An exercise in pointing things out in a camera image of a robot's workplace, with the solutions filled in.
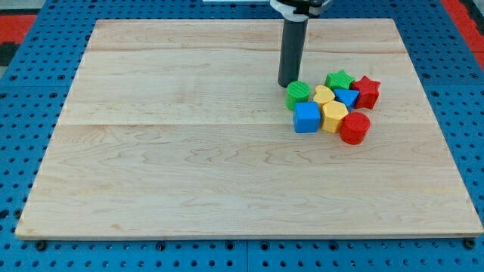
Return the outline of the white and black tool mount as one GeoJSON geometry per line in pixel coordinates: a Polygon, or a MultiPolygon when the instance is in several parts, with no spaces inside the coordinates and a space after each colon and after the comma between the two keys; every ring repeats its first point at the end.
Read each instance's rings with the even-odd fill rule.
{"type": "Polygon", "coordinates": [[[303,22],[319,18],[332,5],[332,0],[270,0],[269,4],[285,20],[303,22]]]}

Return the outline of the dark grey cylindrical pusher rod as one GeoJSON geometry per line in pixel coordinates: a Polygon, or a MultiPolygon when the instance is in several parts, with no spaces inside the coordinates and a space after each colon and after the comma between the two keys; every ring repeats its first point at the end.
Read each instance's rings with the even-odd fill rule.
{"type": "Polygon", "coordinates": [[[284,20],[278,70],[278,84],[284,88],[299,78],[307,24],[307,20],[302,22],[284,20]]]}

